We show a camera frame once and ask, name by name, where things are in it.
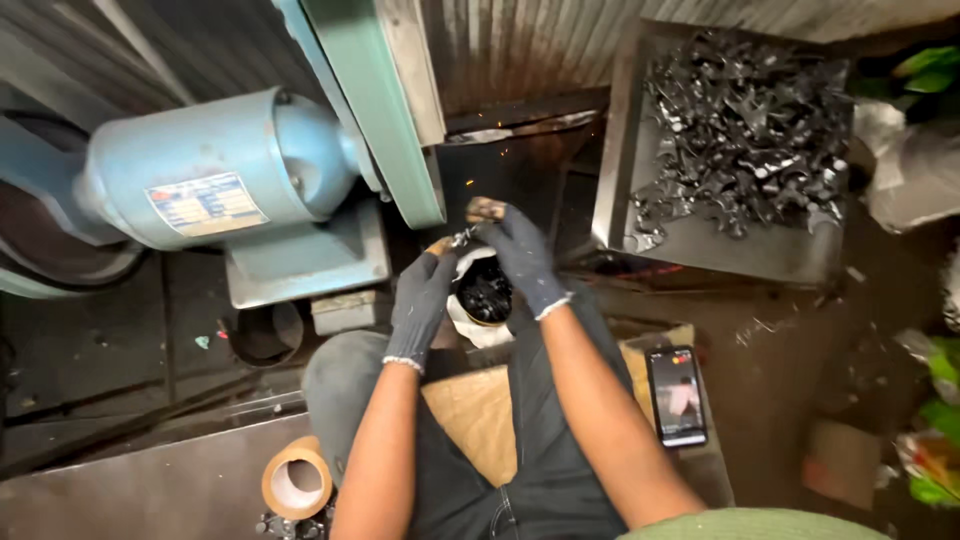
gloved hand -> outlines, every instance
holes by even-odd
[[[500,267],[527,297],[538,321],[569,302],[570,294],[553,273],[553,258],[543,234],[523,212],[505,205],[501,224],[481,223],[475,234],[496,250]]]
[[[446,316],[446,297],[456,269],[452,253],[437,258],[424,252],[400,274],[391,317],[394,333],[383,363],[399,362],[423,375],[430,342]]]

smartphone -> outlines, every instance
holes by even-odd
[[[707,419],[693,349],[654,349],[646,359],[660,442],[668,448],[706,443]]]

blue motor housing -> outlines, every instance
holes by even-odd
[[[277,87],[108,122],[75,195],[140,243],[177,250],[326,221],[358,174],[336,115]]]

person's left hand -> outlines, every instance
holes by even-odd
[[[417,368],[423,375],[426,353],[446,316],[446,297],[457,270],[452,253],[437,258],[424,252],[400,274],[390,336],[383,361]]]

corrugated metal wall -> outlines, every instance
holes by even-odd
[[[146,114],[177,105],[89,0],[2,0],[0,30],[120,110]]]
[[[198,102],[283,85],[326,97],[270,0],[119,0]]]
[[[283,85],[326,100],[270,0],[119,0],[198,102]],[[2,0],[0,31],[135,115],[182,106],[91,0]]]
[[[958,0],[421,0],[447,116],[610,83],[637,16],[827,42],[940,20]]]

